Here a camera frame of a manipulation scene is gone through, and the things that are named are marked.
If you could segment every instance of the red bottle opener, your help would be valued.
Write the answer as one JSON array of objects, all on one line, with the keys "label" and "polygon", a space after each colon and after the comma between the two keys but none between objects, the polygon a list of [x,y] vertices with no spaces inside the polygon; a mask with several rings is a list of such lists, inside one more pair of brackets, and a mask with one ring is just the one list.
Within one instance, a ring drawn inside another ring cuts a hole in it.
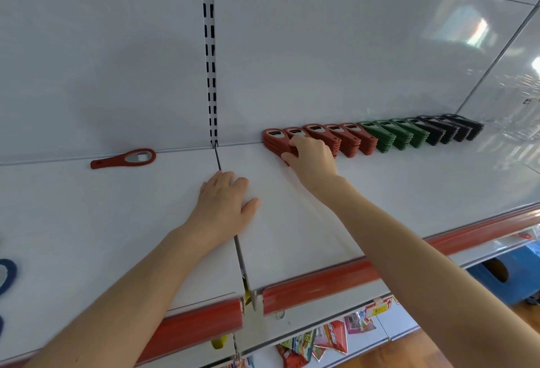
[{"label": "red bottle opener", "polygon": [[152,149],[135,149],[107,159],[93,160],[90,162],[90,168],[101,169],[102,167],[115,166],[145,166],[151,164],[155,159],[156,152]]}]

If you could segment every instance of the blue object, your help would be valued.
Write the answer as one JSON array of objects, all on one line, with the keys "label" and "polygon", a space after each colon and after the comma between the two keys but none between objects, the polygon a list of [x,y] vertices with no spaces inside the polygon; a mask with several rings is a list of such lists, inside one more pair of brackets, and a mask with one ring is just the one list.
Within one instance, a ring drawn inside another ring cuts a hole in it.
[{"label": "blue object", "polygon": [[0,259],[0,268],[4,268],[6,272],[5,280],[3,283],[1,283],[2,285],[0,285],[1,296],[11,287],[11,285],[15,281],[15,277],[17,277],[17,265],[7,258],[2,258]]},{"label": "blue object", "polygon": [[508,270],[508,281],[500,282],[483,265],[467,269],[484,287],[507,305],[519,303],[540,289],[540,257],[525,246],[496,257]]}]

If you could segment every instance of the right hand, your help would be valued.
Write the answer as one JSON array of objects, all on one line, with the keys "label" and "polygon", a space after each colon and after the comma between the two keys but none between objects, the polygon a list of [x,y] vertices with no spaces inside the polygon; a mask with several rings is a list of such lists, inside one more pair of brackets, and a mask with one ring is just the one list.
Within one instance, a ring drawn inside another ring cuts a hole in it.
[{"label": "right hand", "polygon": [[298,157],[285,152],[281,158],[293,168],[300,183],[315,196],[338,176],[332,152],[322,140],[296,134],[289,141],[289,145],[298,149]]}]

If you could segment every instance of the stack of bottle openers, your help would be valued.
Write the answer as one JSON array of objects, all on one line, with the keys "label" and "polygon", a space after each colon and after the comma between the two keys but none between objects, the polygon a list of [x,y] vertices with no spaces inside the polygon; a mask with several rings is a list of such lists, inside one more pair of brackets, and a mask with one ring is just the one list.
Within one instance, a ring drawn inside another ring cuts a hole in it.
[{"label": "stack of bottle openers", "polygon": [[303,127],[270,128],[262,132],[262,143],[279,156],[284,152],[298,156],[298,150],[289,145],[289,139],[299,134],[321,139],[334,158],[338,151],[347,157],[354,157],[359,150],[370,155],[375,149],[386,153],[392,146],[404,150],[409,145],[421,147],[428,143],[435,146],[438,143],[447,144],[453,139],[458,142],[473,140],[483,128],[484,124],[480,122],[447,113],[442,116],[421,115],[373,122],[363,120],[358,123],[312,123]]}]

